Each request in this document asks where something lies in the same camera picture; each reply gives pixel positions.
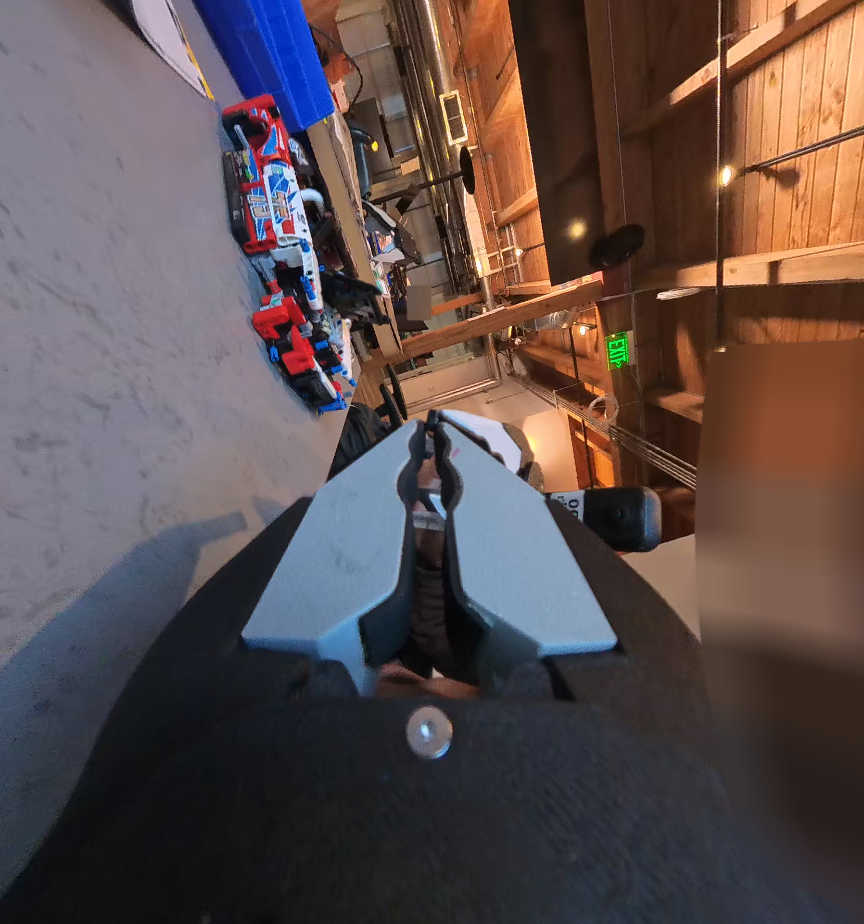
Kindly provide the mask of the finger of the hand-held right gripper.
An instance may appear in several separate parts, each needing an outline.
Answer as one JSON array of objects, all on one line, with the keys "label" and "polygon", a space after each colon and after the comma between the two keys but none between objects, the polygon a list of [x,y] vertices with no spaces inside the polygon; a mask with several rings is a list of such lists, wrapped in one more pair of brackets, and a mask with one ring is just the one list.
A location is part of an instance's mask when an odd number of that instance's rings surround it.
[{"label": "finger of the hand-held right gripper", "polygon": [[438,410],[438,421],[457,428],[513,473],[526,468],[526,436],[514,425],[461,410]]}]

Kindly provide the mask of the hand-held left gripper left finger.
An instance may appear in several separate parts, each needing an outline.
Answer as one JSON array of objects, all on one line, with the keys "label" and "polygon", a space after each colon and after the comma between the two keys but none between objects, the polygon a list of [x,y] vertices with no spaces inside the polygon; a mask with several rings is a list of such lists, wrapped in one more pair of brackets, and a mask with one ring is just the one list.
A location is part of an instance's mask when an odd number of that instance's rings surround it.
[{"label": "hand-held left gripper left finger", "polygon": [[410,636],[426,431],[404,423],[329,480],[241,632],[249,649],[342,664],[360,695]]}]

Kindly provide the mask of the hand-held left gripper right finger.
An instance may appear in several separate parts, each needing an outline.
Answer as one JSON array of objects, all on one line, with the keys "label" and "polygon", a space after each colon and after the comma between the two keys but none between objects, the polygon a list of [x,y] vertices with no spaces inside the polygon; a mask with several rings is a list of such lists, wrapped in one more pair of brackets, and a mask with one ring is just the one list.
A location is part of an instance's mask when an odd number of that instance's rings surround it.
[{"label": "hand-held left gripper right finger", "polygon": [[457,425],[438,422],[434,439],[449,585],[481,630],[481,687],[544,659],[612,652],[616,633],[542,493]]}]

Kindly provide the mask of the grey desk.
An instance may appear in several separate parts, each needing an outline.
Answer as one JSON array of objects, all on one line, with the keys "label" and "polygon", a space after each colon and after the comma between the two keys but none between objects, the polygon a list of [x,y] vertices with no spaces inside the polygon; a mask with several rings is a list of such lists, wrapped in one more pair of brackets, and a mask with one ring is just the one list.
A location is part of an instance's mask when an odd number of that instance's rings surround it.
[{"label": "grey desk", "polygon": [[276,376],[217,105],[115,2],[0,2],[0,895],[185,600],[327,475]]}]

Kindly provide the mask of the black office chair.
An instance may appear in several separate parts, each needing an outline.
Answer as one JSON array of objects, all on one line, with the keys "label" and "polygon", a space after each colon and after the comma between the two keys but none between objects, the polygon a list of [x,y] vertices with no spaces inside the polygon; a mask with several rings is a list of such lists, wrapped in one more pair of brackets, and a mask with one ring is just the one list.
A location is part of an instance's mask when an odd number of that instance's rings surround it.
[{"label": "black office chair", "polygon": [[392,365],[385,366],[383,371],[390,383],[378,383],[381,404],[371,408],[362,401],[353,401],[350,405],[327,480],[335,478],[406,422],[408,412],[398,376]]}]

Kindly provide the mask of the black round ceiling fixture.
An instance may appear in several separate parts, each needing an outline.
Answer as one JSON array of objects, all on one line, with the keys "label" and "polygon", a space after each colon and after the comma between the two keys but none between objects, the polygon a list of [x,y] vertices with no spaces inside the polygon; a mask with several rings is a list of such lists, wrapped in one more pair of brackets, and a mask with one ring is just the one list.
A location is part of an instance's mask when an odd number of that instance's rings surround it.
[{"label": "black round ceiling fixture", "polygon": [[629,223],[598,237],[589,251],[589,265],[594,271],[609,271],[628,263],[643,248],[644,225]]}]

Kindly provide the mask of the wooden work table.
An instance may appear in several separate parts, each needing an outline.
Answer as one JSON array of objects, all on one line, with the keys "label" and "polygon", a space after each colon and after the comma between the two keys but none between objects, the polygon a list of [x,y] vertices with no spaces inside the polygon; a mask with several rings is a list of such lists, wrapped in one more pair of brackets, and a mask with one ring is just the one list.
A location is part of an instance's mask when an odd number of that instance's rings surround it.
[{"label": "wooden work table", "polygon": [[391,298],[377,288],[379,279],[368,245],[349,126],[343,114],[339,110],[334,110],[329,116],[311,125],[306,131],[306,136],[340,228],[348,271],[361,283],[366,283],[372,288],[371,296],[375,308],[387,318],[387,321],[374,325],[378,346],[371,354],[369,367],[398,365],[404,361],[403,344],[395,323]]}]

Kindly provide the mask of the red white toy car model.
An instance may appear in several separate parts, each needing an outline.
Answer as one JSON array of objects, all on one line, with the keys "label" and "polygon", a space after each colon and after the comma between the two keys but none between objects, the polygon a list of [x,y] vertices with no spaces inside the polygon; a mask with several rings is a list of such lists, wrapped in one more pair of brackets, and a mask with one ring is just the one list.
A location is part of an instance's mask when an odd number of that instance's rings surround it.
[{"label": "red white toy car model", "polygon": [[232,149],[223,156],[230,229],[264,288],[251,318],[268,361],[319,416],[346,411],[354,395],[351,324],[325,298],[298,155],[275,99],[259,95],[223,109]]}]

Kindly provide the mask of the blue plastic bin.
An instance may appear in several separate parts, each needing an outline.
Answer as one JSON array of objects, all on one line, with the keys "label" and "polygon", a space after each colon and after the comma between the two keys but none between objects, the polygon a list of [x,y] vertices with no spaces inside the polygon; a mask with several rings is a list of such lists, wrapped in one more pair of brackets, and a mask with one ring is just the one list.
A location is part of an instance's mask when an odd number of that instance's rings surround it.
[{"label": "blue plastic bin", "polygon": [[245,98],[270,95],[290,133],[334,112],[301,1],[195,1]]}]

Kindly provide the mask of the wooden support post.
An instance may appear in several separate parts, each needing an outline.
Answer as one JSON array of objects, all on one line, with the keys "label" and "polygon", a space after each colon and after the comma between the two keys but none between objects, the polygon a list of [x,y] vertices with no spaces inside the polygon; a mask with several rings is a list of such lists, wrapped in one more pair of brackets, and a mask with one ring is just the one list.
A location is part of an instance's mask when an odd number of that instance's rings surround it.
[{"label": "wooden support post", "polygon": [[589,280],[561,288],[513,305],[485,311],[464,321],[411,336],[403,341],[396,361],[414,359],[436,350],[465,343],[496,331],[533,321],[556,312],[578,309],[597,302],[603,293],[601,280]]}]

